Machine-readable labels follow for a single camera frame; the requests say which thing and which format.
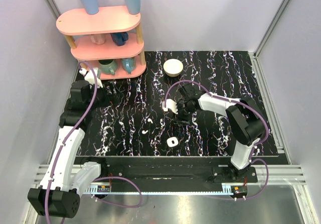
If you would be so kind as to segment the black earbud charging case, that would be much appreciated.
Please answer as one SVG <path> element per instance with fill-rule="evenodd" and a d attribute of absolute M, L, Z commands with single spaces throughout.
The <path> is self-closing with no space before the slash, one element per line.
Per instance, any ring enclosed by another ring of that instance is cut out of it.
<path fill-rule="evenodd" d="M 181 121 L 181 120 L 173 120 L 173 124 L 175 126 L 178 126 L 178 127 L 181 127 L 181 126 L 185 125 L 185 123 L 183 121 Z"/>

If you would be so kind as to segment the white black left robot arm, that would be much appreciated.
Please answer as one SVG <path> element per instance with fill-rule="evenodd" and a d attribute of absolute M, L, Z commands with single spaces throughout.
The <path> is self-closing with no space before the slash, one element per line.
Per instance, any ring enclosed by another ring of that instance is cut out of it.
<path fill-rule="evenodd" d="M 91 157 L 82 169 L 72 176 L 71 172 L 78 148 L 93 119 L 93 111 L 117 103 L 120 91 L 109 81 L 96 85 L 86 80 L 72 83 L 70 96 L 60 116 L 56 148 L 39 187 L 30 188 L 28 201 L 38 215 L 73 218 L 80 205 L 80 197 L 90 184 L 108 177 L 106 161 Z"/>

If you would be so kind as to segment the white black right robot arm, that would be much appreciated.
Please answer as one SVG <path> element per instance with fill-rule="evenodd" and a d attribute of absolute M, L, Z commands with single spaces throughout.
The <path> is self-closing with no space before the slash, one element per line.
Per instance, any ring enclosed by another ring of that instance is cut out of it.
<path fill-rule="evenodd" d="M 253 98 L 223 97 L 191 80 L 179 81 L 169 88 L 163 109 L 170 109 L 176 115 L 174 121 L 178 125 L 186 125 L 189 116 L 198 110 L 217 113 L 228 119 L 236 144 L 225 172 L 234 182 L 245 177 L 254 149 L 269 136 L 267 122 Z"/>

